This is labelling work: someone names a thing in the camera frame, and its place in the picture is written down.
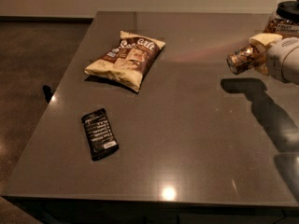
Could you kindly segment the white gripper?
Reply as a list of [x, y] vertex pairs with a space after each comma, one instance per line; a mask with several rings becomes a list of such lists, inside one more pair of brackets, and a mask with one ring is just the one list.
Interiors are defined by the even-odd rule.
[[249, 39], [258, 51], [268, 50], [266, 64], [257, 65], [256, 71], [283, 83], [299, 85], [299, 38], [282, 38], [279, 34], [260, 33]]

